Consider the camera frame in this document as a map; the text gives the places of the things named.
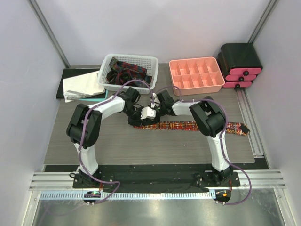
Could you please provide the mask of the multicoloured patterned tie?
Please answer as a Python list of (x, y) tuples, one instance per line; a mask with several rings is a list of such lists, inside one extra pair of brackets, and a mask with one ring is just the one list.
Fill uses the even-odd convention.
[[(162, 121), (153, 125), (133, 126), (135, 129), (199, 131), (195, 121)], [(244, 123), (228, 122), (226, 133), (247, 136), (250, 129)]]

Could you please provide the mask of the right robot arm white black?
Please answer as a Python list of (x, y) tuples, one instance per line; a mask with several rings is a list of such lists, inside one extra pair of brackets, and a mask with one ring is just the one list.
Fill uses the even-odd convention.
[(224, 111), (210, 96), (201, 100), (174, 100), (164, 90), (154, 95), (157, 99), (157, 116), (191, 115), (198, 130), (208, 141), (212, 157), (212, 179), (218, 186), (225, 185), (233, 173), (233, 167), (225, 144), (227, 119)]

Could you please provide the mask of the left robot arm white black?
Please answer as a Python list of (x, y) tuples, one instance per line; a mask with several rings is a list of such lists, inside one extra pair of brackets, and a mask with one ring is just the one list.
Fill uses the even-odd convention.
[(136, 89), (128, 88), (97, 104), (76, 106), (66, 134), (75, 145), (80, 159), (79, 172), (73, 176), (77, 183), (91, 188), (99, 185), (95, 143), (99, 137), (101, 122), (115, 113), (123, 112), (128, 117), (129, 124), (140, 123), (142, 107), (135, 106), (140, 96)]

